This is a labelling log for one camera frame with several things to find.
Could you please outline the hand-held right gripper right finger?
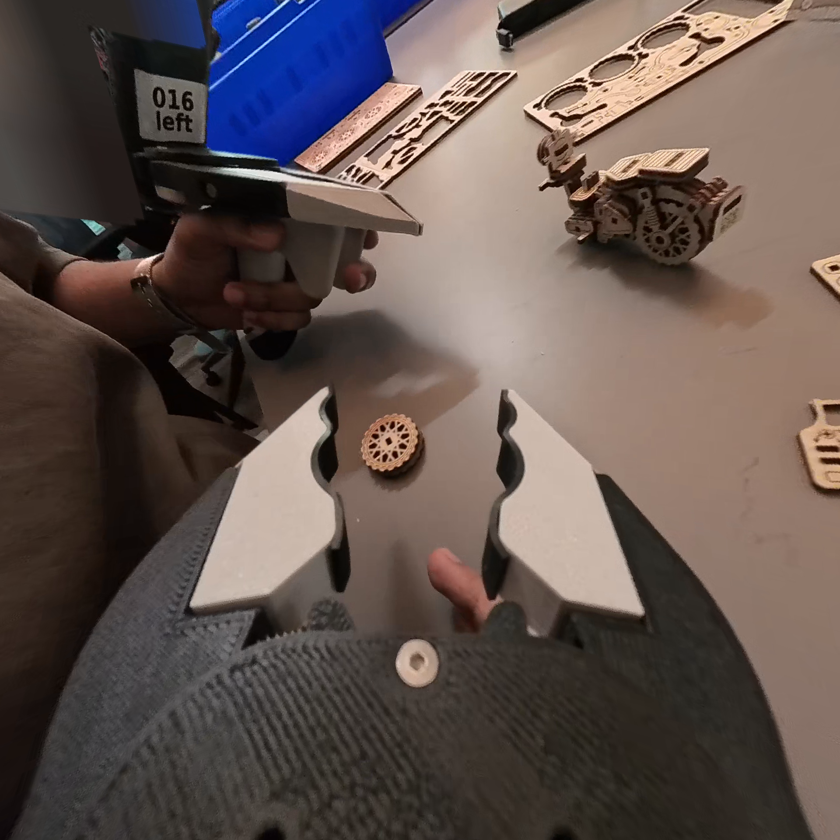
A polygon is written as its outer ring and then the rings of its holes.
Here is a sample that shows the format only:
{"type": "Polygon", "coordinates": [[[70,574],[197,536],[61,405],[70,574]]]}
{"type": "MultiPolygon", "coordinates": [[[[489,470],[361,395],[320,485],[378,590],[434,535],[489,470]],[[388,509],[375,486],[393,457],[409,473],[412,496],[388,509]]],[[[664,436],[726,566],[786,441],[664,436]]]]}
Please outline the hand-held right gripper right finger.
{"type": "Polygon", "coordinates": [[[591,463],[512,389],[500,393],[497,475],[481,576],[529,635],[573,614],[643,627],[645,607],[591,463]]]}

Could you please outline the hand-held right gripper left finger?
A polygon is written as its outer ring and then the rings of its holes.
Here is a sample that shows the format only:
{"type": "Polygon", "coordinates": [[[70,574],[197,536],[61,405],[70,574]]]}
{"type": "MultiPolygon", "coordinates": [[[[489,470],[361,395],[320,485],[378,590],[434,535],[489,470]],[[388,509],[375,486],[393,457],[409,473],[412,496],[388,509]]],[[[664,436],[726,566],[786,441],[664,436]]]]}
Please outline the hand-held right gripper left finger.
{"type": "Polygon", "coordinates": [[[198,615],[257,609],[279,633],[344,592],[350,549],[338,470],[338,409],[325,386],[237,468],[190,601],[198,615]]]}

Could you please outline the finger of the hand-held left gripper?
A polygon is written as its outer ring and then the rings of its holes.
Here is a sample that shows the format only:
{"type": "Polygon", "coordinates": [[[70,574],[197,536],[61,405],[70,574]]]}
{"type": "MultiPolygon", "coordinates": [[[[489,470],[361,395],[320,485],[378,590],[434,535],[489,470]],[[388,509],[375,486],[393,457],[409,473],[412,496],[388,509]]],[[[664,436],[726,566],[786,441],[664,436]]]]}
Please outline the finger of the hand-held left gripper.
{"type": "Polygon", "coordinates": [[[288,181],[287,212],[302,223],[422,235],[422,222],[390,193],[347,182],[288,181]]]}

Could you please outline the small wooden gear wheel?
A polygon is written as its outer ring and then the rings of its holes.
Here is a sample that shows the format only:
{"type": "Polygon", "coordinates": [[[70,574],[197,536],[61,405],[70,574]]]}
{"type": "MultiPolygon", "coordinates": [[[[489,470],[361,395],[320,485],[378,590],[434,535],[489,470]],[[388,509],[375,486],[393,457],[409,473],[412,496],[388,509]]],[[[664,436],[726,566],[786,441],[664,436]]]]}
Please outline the small wooden gear wheel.
{"type": "Polygon", "coordinates": [[[425,449],[422,430],[404,414],[385,415],[368,427],[360,446],[364,464],[384,478],[412,469],[425,449]]]}

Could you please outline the person's left forearm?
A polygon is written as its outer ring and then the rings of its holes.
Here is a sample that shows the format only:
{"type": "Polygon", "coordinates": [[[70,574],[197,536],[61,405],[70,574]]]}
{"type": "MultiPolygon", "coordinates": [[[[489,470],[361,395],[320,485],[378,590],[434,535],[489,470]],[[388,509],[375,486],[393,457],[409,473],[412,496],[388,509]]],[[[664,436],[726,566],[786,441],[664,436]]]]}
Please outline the person's left forearm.
{"type": "Polygon", "coordinates": [[[75,260],[51,282],[45,298],[59,311],[128,348],[171,343],[172,323],[154,309],[133,280],[148,260],[75,260]]]}

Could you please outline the grey desk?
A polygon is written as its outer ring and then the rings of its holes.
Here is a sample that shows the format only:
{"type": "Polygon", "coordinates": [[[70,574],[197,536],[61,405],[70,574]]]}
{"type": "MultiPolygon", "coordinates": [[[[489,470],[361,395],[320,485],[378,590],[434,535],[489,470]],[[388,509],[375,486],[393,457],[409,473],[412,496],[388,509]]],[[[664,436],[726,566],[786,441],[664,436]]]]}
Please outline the grey desk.
{"type": "Polygon", "coordinates": [[[707,146],[706,176],[747,188],[740,223],[684,272],[564,231],[539,192],[543,136],[523,107],[670,13],[571,19],[503,52],[496,2],[432,2],[388,38],[395,75],[434,94],[463,70],[518,77],[392,193],[421,238],[383,237],[374,288],[334,292],[280,364],[253,367],[270,425],[332,383],[334,485],[360,627],[442,633],[425,565],[478,567],[513,389],[612,477],[717,600],[762,680],[817,838],[838,838],[838,493],[816,491],[798,433],[838,398],[838,299],[810,272],[838,254],[838,21],[798,17],[583,146],[590,167],[707,146]],[[361,440],[420,427],[384,478],[361,440]]]}

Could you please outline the person's left hand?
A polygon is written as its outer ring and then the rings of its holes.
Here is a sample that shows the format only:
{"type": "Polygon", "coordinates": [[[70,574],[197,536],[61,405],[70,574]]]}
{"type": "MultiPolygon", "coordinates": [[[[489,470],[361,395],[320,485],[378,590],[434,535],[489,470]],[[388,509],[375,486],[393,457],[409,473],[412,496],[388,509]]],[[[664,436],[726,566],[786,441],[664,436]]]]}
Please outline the person's left hand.
{"type": "Polygon", "coordinates": [[[238,251],[272,254],[285,244],[278,219],[251,222],[243,218],[190,213],[174,227],[153,283],[168,301],[209,330],[265,329],[295,332],[312,320],[321,299],[296,281],[263,283],[238,268],[238,251]]]}

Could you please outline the person's right hand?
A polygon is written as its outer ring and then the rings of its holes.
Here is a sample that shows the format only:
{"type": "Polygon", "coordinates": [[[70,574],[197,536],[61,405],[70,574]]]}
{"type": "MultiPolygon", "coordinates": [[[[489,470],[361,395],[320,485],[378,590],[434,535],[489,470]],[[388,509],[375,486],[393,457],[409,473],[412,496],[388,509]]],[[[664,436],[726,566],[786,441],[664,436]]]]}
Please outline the person's right hand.
{"type": "Polygon", "coordinates": [[[480,574],[461,562],[448,549],[438,548],[427,561],[428,579],[438,594],[451,605],[454,627],[463,633],[477,633],[500,598],[487,596],[480,574]]]}

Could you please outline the reddish engraved wooden sheet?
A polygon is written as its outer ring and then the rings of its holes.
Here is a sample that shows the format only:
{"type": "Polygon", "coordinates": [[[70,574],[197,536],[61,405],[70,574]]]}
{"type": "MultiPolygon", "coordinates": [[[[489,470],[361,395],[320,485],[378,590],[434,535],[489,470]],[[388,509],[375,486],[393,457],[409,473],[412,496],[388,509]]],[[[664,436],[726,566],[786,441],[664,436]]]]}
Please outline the reddish engraved wooden sheet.
{"type": "Polygon", "coordinates": [[[308,172],[325,173],[422,94],[423,90],[418,85],[386,82],[330,131],[301,152],[294,159],[294,163],[308,172]]]}

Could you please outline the blue plastic crate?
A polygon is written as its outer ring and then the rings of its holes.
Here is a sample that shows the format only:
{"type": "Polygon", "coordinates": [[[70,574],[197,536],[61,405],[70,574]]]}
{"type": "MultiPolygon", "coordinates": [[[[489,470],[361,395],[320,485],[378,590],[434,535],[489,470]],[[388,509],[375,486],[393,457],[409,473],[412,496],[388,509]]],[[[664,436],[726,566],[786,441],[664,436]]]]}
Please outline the blue plastic crate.
{"type": "Polygon", "coordinates": [[[373,2],[224,2],[213,26],[213,151],[288,164],[392,78],[373,2]]]}

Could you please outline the dark wooden cutout sheet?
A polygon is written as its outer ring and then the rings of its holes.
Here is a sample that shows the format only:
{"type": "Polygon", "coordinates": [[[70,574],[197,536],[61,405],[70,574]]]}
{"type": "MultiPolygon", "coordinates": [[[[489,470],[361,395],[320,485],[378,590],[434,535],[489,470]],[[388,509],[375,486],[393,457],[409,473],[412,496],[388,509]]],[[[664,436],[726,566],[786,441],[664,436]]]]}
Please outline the dark wooden cutout sheet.
{"type": "Polygon", "coordinates": [[[340,181],[383,190],[517,76],[514,70],[466,70],[337,175],[340,181]]]}

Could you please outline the person's brown clothing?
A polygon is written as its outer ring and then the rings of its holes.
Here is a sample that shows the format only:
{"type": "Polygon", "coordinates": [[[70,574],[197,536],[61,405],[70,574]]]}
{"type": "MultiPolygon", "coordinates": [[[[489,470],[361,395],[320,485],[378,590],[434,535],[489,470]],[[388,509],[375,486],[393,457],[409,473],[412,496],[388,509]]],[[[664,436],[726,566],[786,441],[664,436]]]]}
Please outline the person's brown clothing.
{"type": "Polygon", "coordinates": [[[167,412],[131,348],[46,299],[75,260],[2,214],[2,838],[77,657],[127,577],[256,441],[167,412]]]}

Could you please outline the black long tool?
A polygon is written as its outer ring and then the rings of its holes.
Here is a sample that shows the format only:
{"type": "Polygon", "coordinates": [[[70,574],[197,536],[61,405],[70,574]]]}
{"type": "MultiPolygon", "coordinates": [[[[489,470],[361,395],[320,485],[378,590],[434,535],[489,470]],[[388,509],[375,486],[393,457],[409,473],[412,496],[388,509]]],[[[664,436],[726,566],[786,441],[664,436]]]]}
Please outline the black long tool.
{"type": "Polygon", "coordinates": [[[626,19],[638,23],[653,12],[667,10],[675,14],[687,7],[691,9],[703,2],[630,2],[630,1],[528,1],[500,2],[497,7],[497,41],[500,49],[511,52],[515,44],[552,27],[559,21],[571,19],[594,24],[591,31],[600,32],[604,26],[626,19]]]}

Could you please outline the flat wooden grid piece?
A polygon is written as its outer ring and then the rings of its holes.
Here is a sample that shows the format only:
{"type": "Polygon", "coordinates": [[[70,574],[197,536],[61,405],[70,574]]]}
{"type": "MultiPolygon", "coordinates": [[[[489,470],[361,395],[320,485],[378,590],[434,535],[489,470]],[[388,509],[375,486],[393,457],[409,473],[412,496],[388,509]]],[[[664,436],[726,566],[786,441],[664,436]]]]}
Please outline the flat wooden grid piece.
{"type": "Polygon", "coordinates": [[[813,486],[839,491],[839,400],[812,400],[812,423],[798,435],[813,486]]]}

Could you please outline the wooden motorcycle model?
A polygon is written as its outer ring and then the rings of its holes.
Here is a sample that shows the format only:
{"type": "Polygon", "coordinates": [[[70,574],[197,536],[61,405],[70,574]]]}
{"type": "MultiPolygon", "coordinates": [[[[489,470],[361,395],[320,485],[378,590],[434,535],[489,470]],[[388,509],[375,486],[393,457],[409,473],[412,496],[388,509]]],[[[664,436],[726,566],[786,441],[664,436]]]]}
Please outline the wooden motorcycle model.
{"type": "Polygon", "coordinates": [[[570,216],[564,227],[579,244],[623,241],[663,266],[683,266],[742,217],[746,189],[700,178],[708,148],[631,154],[587,172],[570,129],[541,138],[536,157],[546,169],[539,190],[561,187],[570,216]]]}

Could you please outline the large light wooden sheet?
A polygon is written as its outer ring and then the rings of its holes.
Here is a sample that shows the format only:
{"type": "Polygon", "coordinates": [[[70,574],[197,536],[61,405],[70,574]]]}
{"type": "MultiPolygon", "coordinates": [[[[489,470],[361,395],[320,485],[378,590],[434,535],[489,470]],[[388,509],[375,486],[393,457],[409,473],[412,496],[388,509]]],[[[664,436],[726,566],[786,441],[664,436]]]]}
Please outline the large light wooden sheet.
{"type": "Polygon", "coordinates": [[[784,26],[792,2],[763,2],[760,14],[702,10],[691,2],[528,102],[525,116],[575,143],[662,98],[784,26]]]}

